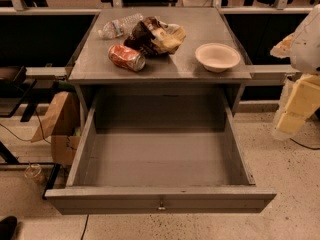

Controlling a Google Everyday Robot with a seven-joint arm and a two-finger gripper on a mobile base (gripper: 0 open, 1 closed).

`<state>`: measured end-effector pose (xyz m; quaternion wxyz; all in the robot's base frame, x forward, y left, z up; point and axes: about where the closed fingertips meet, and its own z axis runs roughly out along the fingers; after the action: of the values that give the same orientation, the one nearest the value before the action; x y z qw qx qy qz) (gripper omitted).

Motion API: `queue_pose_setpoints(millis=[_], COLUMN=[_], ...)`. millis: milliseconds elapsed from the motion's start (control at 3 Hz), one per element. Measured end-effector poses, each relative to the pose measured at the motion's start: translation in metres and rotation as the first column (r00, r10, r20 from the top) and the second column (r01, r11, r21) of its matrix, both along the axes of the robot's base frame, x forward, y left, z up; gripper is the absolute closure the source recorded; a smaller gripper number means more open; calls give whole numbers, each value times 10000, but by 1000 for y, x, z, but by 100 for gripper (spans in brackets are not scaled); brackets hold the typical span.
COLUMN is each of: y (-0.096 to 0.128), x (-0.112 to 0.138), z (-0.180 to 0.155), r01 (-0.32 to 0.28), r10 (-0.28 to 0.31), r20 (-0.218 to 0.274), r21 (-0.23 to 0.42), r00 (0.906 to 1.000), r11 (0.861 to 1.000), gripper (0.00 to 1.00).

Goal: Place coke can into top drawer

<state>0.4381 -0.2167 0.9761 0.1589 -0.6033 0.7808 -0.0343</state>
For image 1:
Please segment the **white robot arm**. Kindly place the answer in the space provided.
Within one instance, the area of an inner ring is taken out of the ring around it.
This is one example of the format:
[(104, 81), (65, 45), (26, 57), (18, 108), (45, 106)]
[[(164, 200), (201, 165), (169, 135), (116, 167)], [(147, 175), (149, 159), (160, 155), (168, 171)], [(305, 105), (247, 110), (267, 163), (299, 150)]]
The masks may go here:
[(294, 137), (320, 108), (320, 5), (270, 54), (289, 58), (291, 67), (302, 73), (297, 80), (285, 81), (274, 116), (272, 135), (277, 140), (286, 140)]

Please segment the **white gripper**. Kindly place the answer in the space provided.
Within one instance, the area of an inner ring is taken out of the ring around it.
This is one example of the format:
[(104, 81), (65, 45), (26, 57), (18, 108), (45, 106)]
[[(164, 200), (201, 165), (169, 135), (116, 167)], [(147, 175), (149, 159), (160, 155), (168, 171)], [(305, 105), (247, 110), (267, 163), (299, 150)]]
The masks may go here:
[(286, 78), (273, 119), (272, 136), (276, 140), (288, 139), (304, 125), (302, 118), (309, 118), (319, 108), (319, 76), (304, 75), (295, 84)]

